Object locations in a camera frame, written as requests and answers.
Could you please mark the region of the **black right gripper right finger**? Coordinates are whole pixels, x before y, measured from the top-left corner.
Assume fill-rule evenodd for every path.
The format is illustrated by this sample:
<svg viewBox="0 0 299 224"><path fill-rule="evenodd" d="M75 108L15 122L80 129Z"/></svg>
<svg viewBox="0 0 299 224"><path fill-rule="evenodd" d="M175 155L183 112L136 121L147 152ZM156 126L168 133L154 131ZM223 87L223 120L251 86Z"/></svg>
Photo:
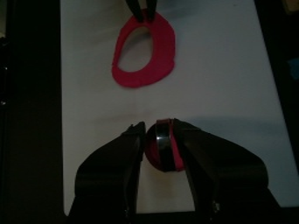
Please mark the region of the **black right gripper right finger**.
<svg viewBox="0 0 299 224"><path fill-rule="evenodd" d="M267 167L246 148L174 121L199 224L284 224Z"/></svg>

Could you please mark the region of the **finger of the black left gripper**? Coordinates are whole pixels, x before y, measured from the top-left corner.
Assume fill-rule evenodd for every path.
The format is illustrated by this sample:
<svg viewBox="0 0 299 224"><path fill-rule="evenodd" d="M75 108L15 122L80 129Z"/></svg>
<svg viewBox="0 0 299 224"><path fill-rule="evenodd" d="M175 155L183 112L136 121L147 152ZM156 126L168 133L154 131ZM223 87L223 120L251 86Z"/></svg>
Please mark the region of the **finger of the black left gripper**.
<svg viewBox="0 0 299 224"><path fill-rule="evenodd" d="M147 14L147 19L150 21L155 20L155 11L156 11L156 4L158 0L146 0L146 14Z"/></svg>
<svg viewBox="0 0 299 224"><path fill-rule="evenodd" d="M139 0L126 0L126 4L128 9L131 10L135 19L138 22L143 23L144 22L144 16L143 16L143 11L140 8Z"/></svg>

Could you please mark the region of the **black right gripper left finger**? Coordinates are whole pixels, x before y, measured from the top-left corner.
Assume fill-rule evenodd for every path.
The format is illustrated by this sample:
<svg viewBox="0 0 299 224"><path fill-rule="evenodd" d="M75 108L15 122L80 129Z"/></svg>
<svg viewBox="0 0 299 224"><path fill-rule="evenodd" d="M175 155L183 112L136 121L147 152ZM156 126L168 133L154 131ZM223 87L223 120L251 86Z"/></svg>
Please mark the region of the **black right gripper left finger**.
<svg viewBox="0 0 299 224"><path fill-rule="evenodd" d="M134 224L146 123L96 149L79 166L67 224Z"/></svg>

